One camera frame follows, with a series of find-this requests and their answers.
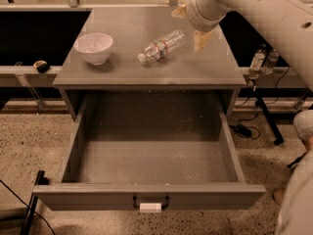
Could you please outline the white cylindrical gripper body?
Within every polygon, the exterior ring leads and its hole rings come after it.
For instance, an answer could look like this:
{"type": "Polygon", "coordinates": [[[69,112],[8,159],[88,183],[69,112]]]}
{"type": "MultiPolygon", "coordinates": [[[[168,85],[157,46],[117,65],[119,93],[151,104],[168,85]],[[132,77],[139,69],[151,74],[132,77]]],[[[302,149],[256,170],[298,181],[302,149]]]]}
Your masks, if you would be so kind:
{"type": "Polygon", "coordinates": [[[226,14],[227,8],[217,0],[190,0],[187,3],[188,20],[198,31],[212,31],[226,14]]]}

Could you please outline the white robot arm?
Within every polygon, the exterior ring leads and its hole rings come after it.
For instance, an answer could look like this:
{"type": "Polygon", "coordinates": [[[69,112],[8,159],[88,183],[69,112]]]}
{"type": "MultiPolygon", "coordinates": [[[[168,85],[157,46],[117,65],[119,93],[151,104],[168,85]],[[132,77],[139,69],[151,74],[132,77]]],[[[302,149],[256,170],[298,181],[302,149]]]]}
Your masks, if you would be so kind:
{"type": "MultiPolygon", "coordinates": [[[[231,11],[243,16],[313,89],[312,9],[297,0],[190,0],[172,12],[202,33],[231,11]]],[[[306,154],[283,193],[275,235],[313,235],[313,111],[298,113],[293,126],[306,154]]]]}

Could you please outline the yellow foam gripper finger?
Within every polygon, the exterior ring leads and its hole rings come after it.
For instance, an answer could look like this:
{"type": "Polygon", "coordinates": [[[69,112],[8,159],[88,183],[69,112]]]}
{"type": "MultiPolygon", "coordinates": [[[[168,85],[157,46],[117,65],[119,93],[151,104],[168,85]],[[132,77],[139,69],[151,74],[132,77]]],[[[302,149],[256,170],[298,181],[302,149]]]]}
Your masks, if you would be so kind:
{"type": "Polygon", "coordinates": [[[196,30],[194,32],[194,51],[196,53],[200,52],[206,46],[212,34],[212,30],[209,32],[196,30]]]}
{"type": "Polygon", "coordinates": [[[177,19],[186,19],[187,18],[187,5],[183,4],[182,6],[172,11],[171,17],[177,18],[177,19]]]}

